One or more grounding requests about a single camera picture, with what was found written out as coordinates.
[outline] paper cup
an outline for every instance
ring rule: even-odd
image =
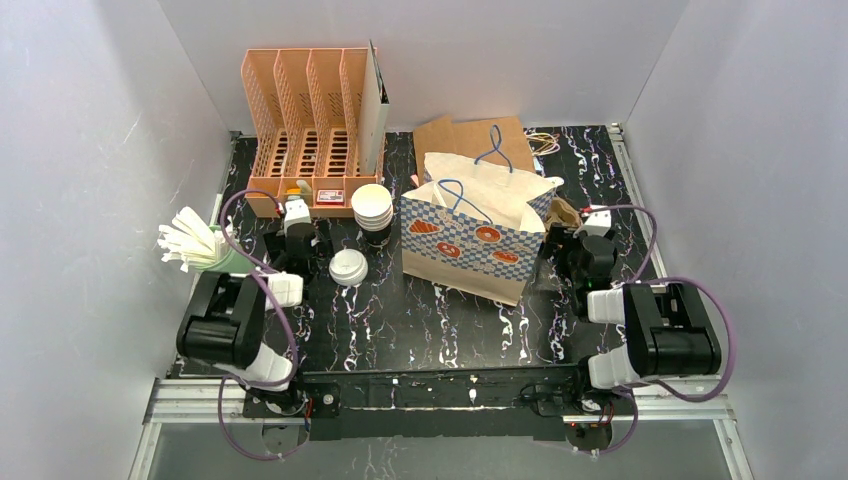
[[[392,209],[392,194],[386,187],[371,183],[363,185],[350,197],[353,213],[363,219],[381,217]]]
[[[366,225],[383,225],[387,221],[391,221],[394,216],[395,211],[394,208],[389,208],[385,213],[376,217],[364,217],[362,215],[356,214],[354,212],[353,218],[356,219],[356,223],[366,226]]]
[[[365,241],[369,245],[372,247],[382,247],[389,243],[389,236],[392,234],[392,221],[389,219],[389,223],[385,226],[374,227],[373,230],[369,230],[362,225],[359,228],[362,229],[362,236],[365,237]]]

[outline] paper bag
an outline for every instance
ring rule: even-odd
[[[424,181],[443,178],[475,179],[491,182],[506,189],[511,197],[528,203],[545,218],[556,196],[556,186],[536,173],[495,165],[485,160],[475,160],[453,153],[430,152],[424,155]]]
[[[545,238],[542,219],[501,187],[454,181],[458,195],[430,182],[401,197],[403,271],[516,305]]]

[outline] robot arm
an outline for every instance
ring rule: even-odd
[[[622,325],[626,333],[626,345],[588,359],[594,388],[718,372],[721,349],[695,287],[611,288],[618,251],[609,211],[589,214],[576,232],[554,232],[559,234],[559,269],[574,287],[575,313],[590,322]]]
[[[697,289],[625,284],[588,295],[588,318],[624,325],[627,344],[589,358],[592,386],[609,390],[665,376],[710,375],[721,348]]]
[[[283,229],[264,236],[271,265],[282,273],[264,280],[280,306],[292,307],[303,301],[304,284],[317,271],[318,259],[331,255],[333,248],[329,237],[311,223],[303,200],[289,200],[284,208]],[[259,286],[245,275],[203,272],[177,334],[177,351],[249,383],[280,382],[293,366],[262,341],[265,311],[271,308]],[[287,382],[262,390],[288,388]]]
[[[303,279],[267,277],[282,306],[298,305]],[[180,355],[210,363],[248,382],[276,382],[291,372],[291,362],[262,342],[267,299],[253,280],[227,273],[203,272],[177,333]],[[266,387],[284,391],[289,384]]]

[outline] black marble table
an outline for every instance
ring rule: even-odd
[[[612,144],[603,126],[538,129],[558,133],[560,151],[540,157],[546,176],[565,184],[557,194],[575,208],[592,204],[630,203]],[[235,144],[224,200],[246,187],[256,151],[255,138]],[[384,185],[395,209],[403,192],[413,189],[415,173],[411,133],[389,133]],[[261,234],[281,228],[279,220],[257,219],[246,201],[233,212],[241,244],[261,252]],[[516,307],[434,285],[404,275],[400,255],[400,216],[392,224],[389,244],[367,246],[353,219],[329,222],[335,248],[355,248],[368,259],[369,271],[358,287],[342,287],[330,278],[326,261],[309,285],[309,300],[286,309],[297,338],[303,371],[415,370],[485,368],[575,363],[580,358],[621,345],[615,327],[579,323],[571,310],[571,288],[557,275],[551,258],[543,258]],[[632,211],[613,215],[622,260],[618,278],[628,278],[646,254],[646,242]],[[643,278],[655,278],[649,266]],[[265,342],[278,353],[287,349],[285,335],[269,312]],[[217,375],[211,367],[177,359],[170,375]]]

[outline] white panel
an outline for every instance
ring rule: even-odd
[[[254,132],[239,67],[259,47],[380,50],[388,127],[521,115],[622,121],[688,0],[160,0],[231,130]]]
[[[845,2],[693,2],[626,125],[669,271],[735,317],[757,478],[845,478],[845,25]]]
[[[0,1],[3,478],[126,478],[229,137],[155,0]]]

